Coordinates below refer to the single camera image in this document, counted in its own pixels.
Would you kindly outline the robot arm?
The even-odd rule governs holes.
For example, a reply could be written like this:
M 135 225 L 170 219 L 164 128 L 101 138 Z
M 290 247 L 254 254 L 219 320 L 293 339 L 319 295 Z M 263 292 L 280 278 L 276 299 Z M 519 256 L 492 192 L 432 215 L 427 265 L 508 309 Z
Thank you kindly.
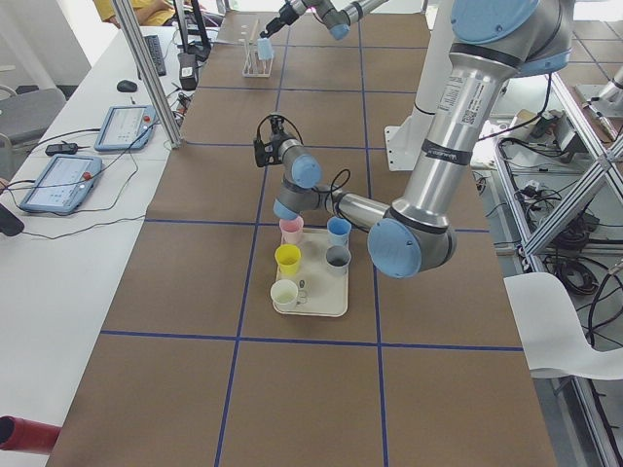
M 368 233 L 375 267 L 411 277 L 448 262 L 457 247 L 447 212 L 458 182 L 503 84 L 549 74 L 568 64 L 574 5 L 570 1 L 457 1 L 445 16 L 452 33 L 451 69 L 404 194 L 383 204 L 321 184 L 319 162 L 270 114 L 268 139 L 256 138 L 258 166 L 282 165 L 275 215 L 292 220 L 325 208 Z
M 285 25 L 292 25 L 308 10 L 314 9 L 320 22 L 326 27 L 335 40 L 346 38 L 351 27 L 370 14 L 386 0 L 351 1 L 341 10 L 338 10 L 329 0 L 295 0 L 286 1 L 278 10 L 278 14 L 260 33 L 261 38 L 271 38 Z

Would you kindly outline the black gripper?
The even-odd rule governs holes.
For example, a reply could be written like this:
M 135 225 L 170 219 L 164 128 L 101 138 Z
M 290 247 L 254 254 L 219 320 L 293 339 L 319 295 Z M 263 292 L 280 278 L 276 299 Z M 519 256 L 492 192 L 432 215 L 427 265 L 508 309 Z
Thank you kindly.
M 264 29 L 260 33 L 260 37 L 267 38 L 277 31 L 279 31 L 285 25 L 292 25 L 300 14 L 294 9 L 291 4 L 285 4 L 278 11 L 278 15 L 270 22 L 270 27 Z
M 264 163 L 282 163 L 283 156 L 279 148 L 290 138 L 290 133 L 284 127 L 283 117 L 271 116 L 271 135 L 269 142 L 264 145 Z

